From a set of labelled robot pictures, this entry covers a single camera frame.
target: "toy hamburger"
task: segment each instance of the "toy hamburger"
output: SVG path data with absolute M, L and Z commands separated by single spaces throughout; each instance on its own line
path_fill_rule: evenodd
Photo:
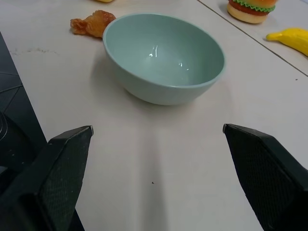
M 227 9 L 233 17 L 247 23 L 263 23 L 275 9 L 277 0 L 229 0 Z

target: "white table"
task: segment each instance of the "white table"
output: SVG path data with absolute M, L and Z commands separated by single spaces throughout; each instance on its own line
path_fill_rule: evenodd
M 269 33 L 278 32 L 289 27 L 301 27 L 308 30 L 308 4 L 302 0 L 279 0 L 276 9 L 267 20 L 259 25 L 243 23 L 227 12 L 228 0 L 199 0 L 208 8 L 236 26 L 255 41 L 267 47 L 290 65 L 308 76 L 308 57 L 278 42 L 268 42 Z
M 47 139 L 94 126 L 77 203 L 87 231 L 262 231 L 222 127 L 271 134 L 308 167 L 306 76 L 195 0 L 27 2 L 0 1 L 0 31 Z M 188 105 L 137 100 L 113 81 L 102 42 L 69 32 L 97 9 L 186 19 L 222 46 L 226 71 Z

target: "bowl rim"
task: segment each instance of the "bowl rim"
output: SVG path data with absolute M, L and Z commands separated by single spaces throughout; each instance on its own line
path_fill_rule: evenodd
M 165 84 L 160 84 L 160 83 L 156 83 L 156 82 L 153 82 L 153 81 L 150 81 L 150 80 L 147 80 L 147 79 L 144 79 L 142 78 L 141 76 L 139 75 L 136 75 L 134 74 L 133 72 L 127 70 L 126 68 L 122 67 L 116 60 L 115 58 L 113 57 L 113 55 L 111 54 L 111 52 L 109 51 L 109 48 L 107 46 L 107 43 L 106 43 L 106 36 L 107 36 L 107 33 L 108 33 L 108 30 L 109 28 L 114 24 L 116 23 L 117 21 L 119 20 L 122 20 L 124 18 L 127 18 L 127 17 L 132 17 L 132 16 L 136 16 L 136 15 L 157 15 L 157 16 L 163 16 L 163 17 L 168 17 L 168 18 L 173 18 L 173 19 L 176 19 L 176 20 L 179 20 L 179 21 L 182 21 L 182 22 L 185 22 L 185 23 L 188 23 L 190 24 L 191 26 L 194 26 L 196 27 L 197 29 L 201 30 L 203 33 L 206 33 L 211 39 L 214 40 L 214 42 L 218 45 L 219 49 L 221 50 L 221 53 L 222 53 L 222 57 L 223 57 L 223 67 L 221 69 L 221 71 L 217 74 L 217 76 L 213 79 L 211 79 L 210 81 L 207 81 L 207 82 L 204 82 L 204 83 L 200 83 L 200 84 L 194 84 L 194 85 L 165 85 Z M 177 18 L 177 17 L 173 17 L 173 16 L 169 16 L 169 15 L 164 15 L 164 14 L 159 14 L 159 13 L 131 13 L 131 14 L 127 14 L 127 15 L 124 15 L 124 16 L 121 16 L 119 18 L 116 18 L 115 20 L 113 20 L 107 27 L 106 29 L 104 30 L 104 33 L 103 33 L 103 44 L 105 46 L 105 50 L 107 52 L 107 54 L 109 55 L 109 57 L 112 59 L 113 62 L 116 63 L 117 66 L 119 66 L 121 69 L 125 70 L 126 72 L 130 73 L 131 75 L 133 75 L 134 77 L 140 79 L 140 80 L 143 80 L 145 82 L 148 82 L 148 83 L 151 83 L 151 84 L 154 84 L 154 85 L 157 85 L 157 86 L 162 86 L 162 87 L 168 87 L 168 88 L 177 88 L 177 89 L 193 89 L 193 88 L 200 88 L 200 87 L 204 87 L 204 86 L 207 86 L 207 85 L 211 85 L 213 83 L 215 83 L 219 78 L 220 76 L 225 72 L 225 67 L 226 67 L 226 56 L 225 56 L 225 53 L 223 51 L 223 49 L 221 48 L 221 46 L 219 45 L 219 43 L 210 35 L 208 34 L 206 31 L 204 31 L 202 28 L 200 28 L 199 26 L 196 26 L 190 22 L 187 22 L 183 19 L 180 19 L 180 18 Z

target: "bowl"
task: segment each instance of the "bowl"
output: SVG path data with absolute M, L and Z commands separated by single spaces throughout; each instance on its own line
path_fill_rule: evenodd
M 103 43 L 117 81 L 150 103 L 176 105 L 208 90 L 225 66 L 217 42 L 178 18 L 131 14 L 115 19 Z

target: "light green bowl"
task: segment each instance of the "light green bowl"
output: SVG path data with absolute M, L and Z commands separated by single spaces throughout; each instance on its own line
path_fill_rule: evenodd
M 208 90 L 224 69 L 223 51 L 202 29 L 170 16 L 132 14 L 103 34 L 120 84 L 150 103 L 187 103 Z

